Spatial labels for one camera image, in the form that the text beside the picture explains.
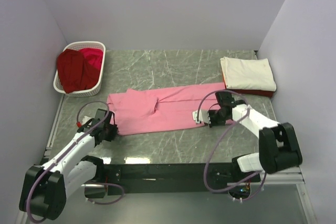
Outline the pink t-shirt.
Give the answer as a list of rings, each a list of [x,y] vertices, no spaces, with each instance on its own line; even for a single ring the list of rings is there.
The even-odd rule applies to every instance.
[[[203,97],[225,89],[224,83],[194,84],[108,95],[107,104],[116,115],[119,135],[165,132],[202,127],[193,120]]]

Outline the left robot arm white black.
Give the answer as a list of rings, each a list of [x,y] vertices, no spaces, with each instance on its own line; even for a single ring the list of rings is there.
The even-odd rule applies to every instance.
[[[98,109],[85,124],[78,123],[72,140],[54,158],[30,167],[24,178],[19,209],[43,220],[55,220],[67,199],[84,183],[107,181],[103,159],[89,152],[115,139],[118,127],[112,111]]]

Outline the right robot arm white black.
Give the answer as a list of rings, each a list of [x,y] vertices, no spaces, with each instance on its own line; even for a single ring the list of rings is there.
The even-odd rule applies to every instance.
[[[209,110],[211,126],[232,120],[258,137],[258,152],[233,158],[233,163],[242,173],[263,170],[273,174],[302,164],[297,136],[290,123],[269,119],[246,101],[235,100],[231,92],[216,92],[215,97],[220,108]]]

